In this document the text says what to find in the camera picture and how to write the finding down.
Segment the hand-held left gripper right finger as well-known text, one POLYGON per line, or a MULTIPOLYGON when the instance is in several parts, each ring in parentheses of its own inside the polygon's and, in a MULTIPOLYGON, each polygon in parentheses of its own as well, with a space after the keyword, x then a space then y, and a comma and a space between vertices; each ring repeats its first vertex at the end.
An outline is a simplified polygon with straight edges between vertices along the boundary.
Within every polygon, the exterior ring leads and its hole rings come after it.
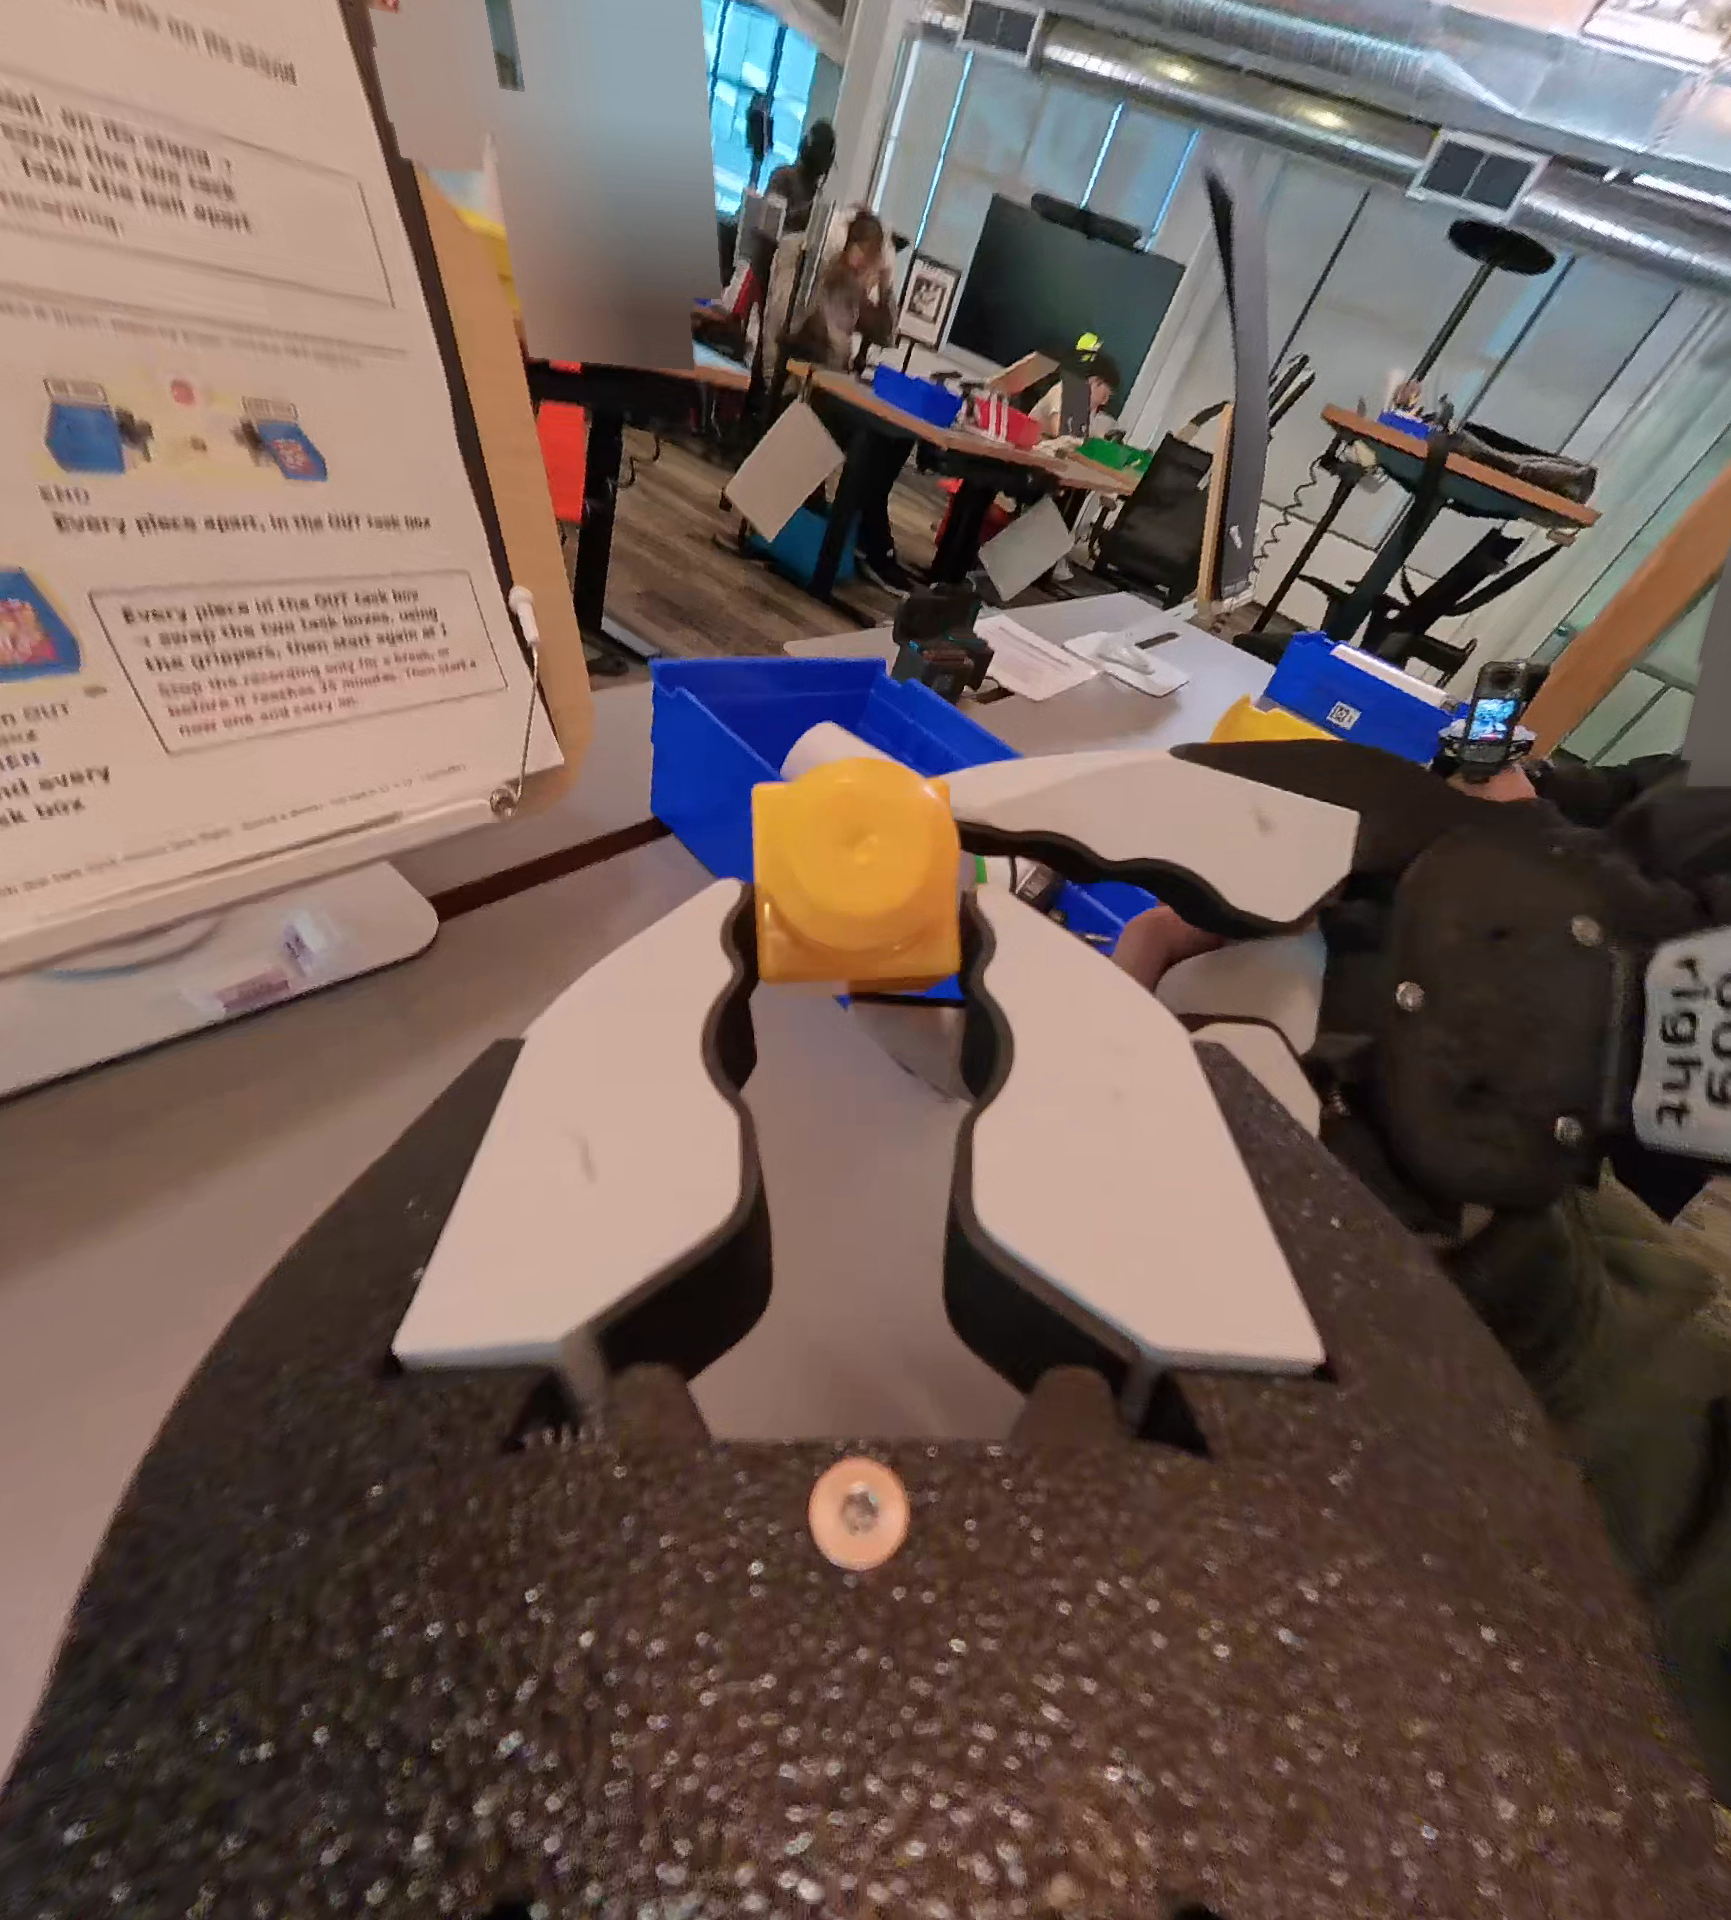
POLYGON ((943 1244, 951 1333, 1021 1397, 1103 1380, 1185 1428, 1179 1376, 1310 1380, 1326 1352, 1191 1034, 1011 894, 963 899, 943 1244))

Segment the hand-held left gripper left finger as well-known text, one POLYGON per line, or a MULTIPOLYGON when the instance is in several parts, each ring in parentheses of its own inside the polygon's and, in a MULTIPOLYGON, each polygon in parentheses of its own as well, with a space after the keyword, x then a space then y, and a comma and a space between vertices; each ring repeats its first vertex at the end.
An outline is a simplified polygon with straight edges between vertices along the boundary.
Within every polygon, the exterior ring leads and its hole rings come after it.
POLYGON ((695 1380, 755 1331, 755 985, 753 893, 721 879, 531 1020, 393 1336, 405 1373, 605 1397, 641 1366, 695 1380))

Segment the yellow cube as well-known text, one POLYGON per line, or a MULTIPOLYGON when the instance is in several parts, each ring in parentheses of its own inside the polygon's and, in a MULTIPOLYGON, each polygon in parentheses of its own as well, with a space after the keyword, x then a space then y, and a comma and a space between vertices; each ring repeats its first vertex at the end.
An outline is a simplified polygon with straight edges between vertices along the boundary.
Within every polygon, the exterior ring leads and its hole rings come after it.
POLYGON ((961 964, 961 844, 949 782, 839 758, 751 790, 757 976, 905 995, 961 964))

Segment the blue plastic bin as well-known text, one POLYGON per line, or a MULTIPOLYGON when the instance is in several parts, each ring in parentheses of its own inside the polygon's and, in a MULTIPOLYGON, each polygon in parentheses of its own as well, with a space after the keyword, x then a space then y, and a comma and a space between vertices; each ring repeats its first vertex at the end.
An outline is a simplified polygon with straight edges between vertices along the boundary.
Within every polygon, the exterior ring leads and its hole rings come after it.
MULTIPOLYGON (((751 886, 751 790, 779 782, 781 756, 817 723, 835 723, 925 779, 1017 758, 971 716, 877 660, 777 657, 665 660, 651 672, 651 813, 717 880, 751 886)), ((961 844, 961 894, 989 886, 1109 956, 1149 901, 1115 882, 1027 876, 1025 862, 961 844)), ((841 992, 839 1001, 957 1007, 957 976, 927 991, 841 992)))

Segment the person's right forearm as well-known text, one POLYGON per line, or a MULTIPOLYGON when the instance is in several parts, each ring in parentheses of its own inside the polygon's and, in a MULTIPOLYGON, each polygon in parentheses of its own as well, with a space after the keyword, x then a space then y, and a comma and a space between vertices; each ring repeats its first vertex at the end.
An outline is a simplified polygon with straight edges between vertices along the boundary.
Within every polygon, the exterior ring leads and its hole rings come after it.
POLYGON ((1442 1267, 1594 1495, 1731 1813, 1731 1261, 1604 1176, 1472 1210, 1442 1267))

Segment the person's right hand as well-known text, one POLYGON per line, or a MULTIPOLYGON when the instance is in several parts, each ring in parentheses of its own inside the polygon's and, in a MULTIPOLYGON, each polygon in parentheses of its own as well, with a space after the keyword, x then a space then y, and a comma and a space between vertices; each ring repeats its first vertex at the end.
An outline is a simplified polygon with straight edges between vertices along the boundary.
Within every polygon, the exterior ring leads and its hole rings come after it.
POLYGON ((1227 936, 1189 924, 1159 904, 1125 923, 1113 962, 1143 992, 1155 995, 1169 972, 1225 945, 1227 936))

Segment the black battery charger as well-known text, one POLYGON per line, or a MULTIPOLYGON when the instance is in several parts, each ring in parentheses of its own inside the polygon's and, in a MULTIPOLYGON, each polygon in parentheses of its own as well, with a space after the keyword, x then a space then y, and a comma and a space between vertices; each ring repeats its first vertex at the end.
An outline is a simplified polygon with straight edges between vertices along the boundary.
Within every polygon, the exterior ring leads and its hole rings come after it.
POLYGON ((893 619, 889 678, 919 684, 951 708, 975 697, 991 666, 991 647, 977 632, 981 612, 971 583, 913 589, 893 619))

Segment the grey hanging panel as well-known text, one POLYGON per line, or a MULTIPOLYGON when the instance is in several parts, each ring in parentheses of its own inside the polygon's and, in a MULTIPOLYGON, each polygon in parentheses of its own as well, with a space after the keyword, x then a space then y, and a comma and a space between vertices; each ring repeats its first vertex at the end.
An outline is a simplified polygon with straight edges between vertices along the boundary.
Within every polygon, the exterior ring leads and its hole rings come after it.
POLYGON ((989 608, 1003 608, 1063 565, 1073 548, 1073 533, 1059 500, 1037 499, 1015 515, 977 551, 979 597, 989 608))
POLYGON ((841 473, 845 453, 803 398, 791 401, 723 488, 741 528, 769 545, 841 473))

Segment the black tilted board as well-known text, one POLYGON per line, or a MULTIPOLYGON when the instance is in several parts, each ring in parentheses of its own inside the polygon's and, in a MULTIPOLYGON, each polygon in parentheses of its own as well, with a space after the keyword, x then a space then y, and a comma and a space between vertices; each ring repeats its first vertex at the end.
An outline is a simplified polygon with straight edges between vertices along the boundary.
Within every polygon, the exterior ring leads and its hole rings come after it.
POLYGON ((1231 345, 1231 402, 1209 475, 1197 577, 1197 602, 1207 612, 1245 600, 1257 572, 1271 354, 1265 219, 1257 196, 1215 166, 1205 173, 1205 191, 1231 345))

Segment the wooden standing desk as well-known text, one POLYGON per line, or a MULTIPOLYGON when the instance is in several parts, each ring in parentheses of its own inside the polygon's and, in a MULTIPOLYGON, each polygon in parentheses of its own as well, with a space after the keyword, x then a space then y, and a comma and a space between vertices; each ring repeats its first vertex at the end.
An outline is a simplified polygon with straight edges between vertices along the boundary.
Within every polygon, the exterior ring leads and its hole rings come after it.
POLYGON ((1522 522, 1570 541, 1596 524, 1598 513, 1562 493, 1536 486, 1492 462, 1456 450, 1452 434, 1406 432, 1384 420, 1354 415, 1328 402, 1320 418, 1348 442, 1370 448, 1386 477, 1406 482, 1404 513, 1390 524, 1356 584, 1330 598, 1318 628, 1338 645, 1350 645, 1380 604, 1430 527, 1444 513, 1494 522, 1522 522))

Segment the blue bag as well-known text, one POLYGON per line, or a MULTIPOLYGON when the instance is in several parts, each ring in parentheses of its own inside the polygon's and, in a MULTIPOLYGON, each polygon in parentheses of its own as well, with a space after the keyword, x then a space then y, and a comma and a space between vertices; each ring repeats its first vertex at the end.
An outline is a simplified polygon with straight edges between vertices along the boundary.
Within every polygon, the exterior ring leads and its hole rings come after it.
POLYGON ((831 503, 807 500, 769 539, 751 522, 745 522, 741 533, 749 551, 763 565, 805 595, 827 602, 855 579, 859 516, 855 513, 837 516, 841 541, 827 579, 823 568, 829 524, 831 503))

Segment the white stand base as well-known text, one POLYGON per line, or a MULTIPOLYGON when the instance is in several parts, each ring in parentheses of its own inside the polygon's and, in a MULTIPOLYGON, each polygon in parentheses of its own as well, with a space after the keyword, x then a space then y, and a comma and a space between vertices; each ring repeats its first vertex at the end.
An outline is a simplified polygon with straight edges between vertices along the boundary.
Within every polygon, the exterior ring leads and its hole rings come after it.
POLYGON ((0 976, 0 1103, 395 968, 439 926, 377 862, 0 976))

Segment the black floor lamp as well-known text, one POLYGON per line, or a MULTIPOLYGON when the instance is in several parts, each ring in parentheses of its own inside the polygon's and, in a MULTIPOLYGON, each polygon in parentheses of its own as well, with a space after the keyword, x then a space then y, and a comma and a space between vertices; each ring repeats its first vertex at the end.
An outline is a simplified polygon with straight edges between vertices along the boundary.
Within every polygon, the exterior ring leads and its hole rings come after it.
POLYGON ((1538 281, 1556 266, 1554 252, 1538 239, 1474 217, 1456 217, 1446 228, 1446 240, 1460 259, 1472 265, 1462 290, 1438 322, 1426 349, 1404 383, 1404 406, 1420 420, 1444 422, 1452 418, 1450 404, 1430 401, 1428 376, 1452 345, 1452 337, 1496 277, 1538 281))

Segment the black mannequin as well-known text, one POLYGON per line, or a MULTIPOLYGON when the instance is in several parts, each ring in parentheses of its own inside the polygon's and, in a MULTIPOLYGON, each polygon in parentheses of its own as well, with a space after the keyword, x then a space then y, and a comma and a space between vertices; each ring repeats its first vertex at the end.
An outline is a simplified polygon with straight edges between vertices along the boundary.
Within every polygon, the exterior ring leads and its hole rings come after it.
POLYGON ((767 205, 777 205, 779 234, 801 234, 835 159, 835 135, 827 118, 813 120, 793 161, 775 166, 763 186, 767 205))

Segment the instruction sheet board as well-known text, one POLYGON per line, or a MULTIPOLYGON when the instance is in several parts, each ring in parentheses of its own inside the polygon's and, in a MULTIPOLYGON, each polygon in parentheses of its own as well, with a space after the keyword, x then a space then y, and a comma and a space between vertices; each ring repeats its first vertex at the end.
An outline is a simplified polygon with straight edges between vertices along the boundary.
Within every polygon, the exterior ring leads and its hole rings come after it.
POLYGON ((561 781, 343 5, 0 2, 0 949, 561 781))

